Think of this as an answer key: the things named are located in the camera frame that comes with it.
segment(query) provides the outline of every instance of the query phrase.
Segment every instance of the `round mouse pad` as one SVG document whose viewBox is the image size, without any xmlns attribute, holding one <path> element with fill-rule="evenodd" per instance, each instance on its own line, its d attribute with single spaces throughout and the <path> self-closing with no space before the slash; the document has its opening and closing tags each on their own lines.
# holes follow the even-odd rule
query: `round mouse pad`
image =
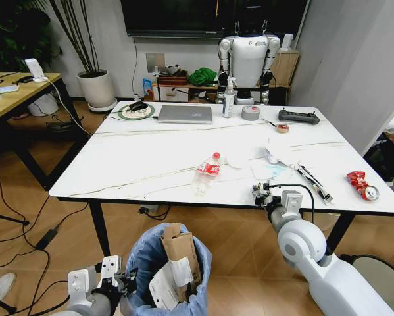
<svg viewBox="0 0 394 316">
<path fill-rule="evenodd" d="M 130 106 L 121 107 L 118 114 L 124 120 L 141 120 L 150 117 L 155 112 L 155 108 L 148 104 L 148 107 L 142 110 L 132 112 Z"/>
</svg>

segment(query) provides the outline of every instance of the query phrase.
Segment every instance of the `small bottle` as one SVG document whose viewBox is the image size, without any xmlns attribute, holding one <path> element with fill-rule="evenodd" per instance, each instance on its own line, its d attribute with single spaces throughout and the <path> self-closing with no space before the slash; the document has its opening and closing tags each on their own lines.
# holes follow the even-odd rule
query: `small bottle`
<svg viewBox="0 0 394 316">
<path fill-rule="evenodd" d="M 201 163 L 192 181 L 192 188 L 196 196 L 204 196 L 210 188 L 210 182 L 220 172 L 220 154 L 213 153 L 212 157 Z"/>
<path fill-rule="evenodd" d="M 228 78 L 228 86 L 226 87 L 226 91 L 224 92 L 224 103 L 222 111 L 224 117 L 232 117 L 233 114 L 235 101 L 234 82 L 236 82 L 236 78 Z"/>
</svg>

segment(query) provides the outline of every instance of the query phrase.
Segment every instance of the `television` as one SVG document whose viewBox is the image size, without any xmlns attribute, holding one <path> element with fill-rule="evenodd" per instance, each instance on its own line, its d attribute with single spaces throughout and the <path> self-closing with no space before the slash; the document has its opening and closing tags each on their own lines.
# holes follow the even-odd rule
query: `television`
<svg viewBox="0 0 394 316">
<path fill-rule="evenodd" d="M 150 38 L 222 38 L 234 35 L 251 0 L 121 0 L 128 36 Z M 296 38 L 309 0 L 258 0 L 266 33 Z"/>
</svg>

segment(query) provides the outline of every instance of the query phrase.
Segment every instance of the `green plant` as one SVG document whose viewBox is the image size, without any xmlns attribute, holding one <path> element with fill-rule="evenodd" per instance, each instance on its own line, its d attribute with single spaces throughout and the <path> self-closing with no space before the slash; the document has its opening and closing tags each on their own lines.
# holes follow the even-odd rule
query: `green plant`
<svg viewBox="0 0 394 316">
<path fill-rule="evenodd" d="M 27 71 L 24 59 L 50 64 L 51 41 L 45 0 L 0 0 L 0 71 Z"/>
<path fill-rule="evenodd" d="M 86 0 L 78 0 L 81 10 L 81 25 L 76 15 L 76 9 L 72 0 L 59 0 L 62 12 L 55 0 L 49 0 L 65 34 L 68 36 L 72 46 L 80 58 L 86 75 L 84 77 L 96 77 L 102 75 L 99 69 L 99 61 L 97 59 L 96 49 L 91 38 L 89 21 L 86 9 Z"/>
</svg>

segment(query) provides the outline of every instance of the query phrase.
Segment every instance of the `white shoe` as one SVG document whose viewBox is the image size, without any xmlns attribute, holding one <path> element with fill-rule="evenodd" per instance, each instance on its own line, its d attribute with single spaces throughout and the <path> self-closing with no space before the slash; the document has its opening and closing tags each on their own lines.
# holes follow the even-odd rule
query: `white shoe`
<svg viewBox="0 0 394 316">
<path fill-rule="evenodd" d="M 0 277 L 0 301 L 7 295 L 15 281 L 14 273 L 7 273 Z"/>
</svg>

